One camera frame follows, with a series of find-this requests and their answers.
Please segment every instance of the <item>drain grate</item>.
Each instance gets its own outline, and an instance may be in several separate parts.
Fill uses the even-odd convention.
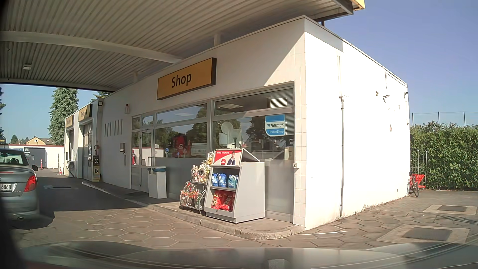
[[[138,197],[138,196],[143,196],[145,195],[146,193],[145,192],[142,192],[142,191],[135,191],[135,192],[130,192],[130,193],[127,193],[126,195],[127,196],[131,196],[131,197]]]
[[[452,233],[452,230],[414,227],[406,232],[402,237],[446,241]]]
[[[72,189],[71,187],[65,186],[65,187],[58,187],[58,186],[52,186],[52,185],[44,185],[43,186],[45,189],[63,189],[63,190],[70,190]]]
[[[465,212],[467,210],[467,207],[466,206],[458,206],[458,205],[442,205],[437,210]]]

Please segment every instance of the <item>hexagonal paving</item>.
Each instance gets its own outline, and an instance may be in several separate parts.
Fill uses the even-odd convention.
[[[75,182],[77,179],[62,178],[61,180]],[[139,207],[137,204],[98,192],[93,188],[79,185],[78,189],[81,190],[78,195],[75,196],[72,192],[72,201],[69,204],[71,211],[53,209],[54,218],[47,221],[48,224],[45,227],[32,228],[28,232],[20,229],[12,230],[18,244],[26,247],[45,242],[100,240],[152,248],[330,247],[365,249],[390,245],[391,243],[376,241],[376,239],[402,224],[463,228],[471,226],[468,219],[421,213],[417,211],[419,209],[416,206],[416,199],[404,198],[380,205],[377,207],[380,210],[366,210],[289,237],[272,240],[248,240],[186,222],[149,208]],[[44,192],[40,199],[58,200],[58,197],[52,196],[51,192],[42,188],[40,190]],[[456,197],[453,196],[452,199],[450,198],[450,202],[434,203],[453,204],[455,200]],[[475,222],[478,221],[478,216],[467,218],[473,218]]]

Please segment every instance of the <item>display stand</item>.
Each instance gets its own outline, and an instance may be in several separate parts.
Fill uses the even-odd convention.
[[[195,182],[193,180],[190,180],[187,183],[190,183],[191,185],[194,185],[199,193],[198,193],[196,198],[192,199],[191,204],[184,204],[182,206],[187,207],[187,208],[196,209],[198,211],[202,211],[203,210],[203,205],[204,205],[204,196],[205,196],[206,190],[207,190],[207,188],[206,188],[207,183]]]
[[[264,170],[264,163],[245,149],[215,150],[203,207],[206,216],[232,223],[264,218]],[[213,186],[214,174],[239,178],[235,188]]]
[[[192,208],[198,211],[203,210],[213,156],[214,154],[209,152],[206,160],[204,160],[201,165],[193,165],[191,169],[191,180],[186,182],[184,189],[179,195],[180,208]]]

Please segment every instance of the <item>yellow car wash sign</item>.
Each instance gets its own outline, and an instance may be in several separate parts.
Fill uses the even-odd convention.
[[[78,111],[78,121],[79,122],[91,117],[91,106],[92,106],[92,104],[89,104],[86,107],[80,109],[80,111]]]
[[[65,119],[65,128],[73,126],[73,115]]]
[[[157,99],[215,85],[216,62],[216,58],[209,58],[159,78]]]

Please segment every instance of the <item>blue bottle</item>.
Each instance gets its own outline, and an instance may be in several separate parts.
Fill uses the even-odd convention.
[[[219,187],[226,187],[226,174],[219,174],[219,178],[217,180]]]
[[[228,187],[235,189],[237,186],[237,177],[234,175],[229,175]]]
[[[217,185],[217,173],[212,174],[212,176],[211,176],[211,184],[212,184],[213,186],[216,186],[216,187],[218,186],[218,185]]]

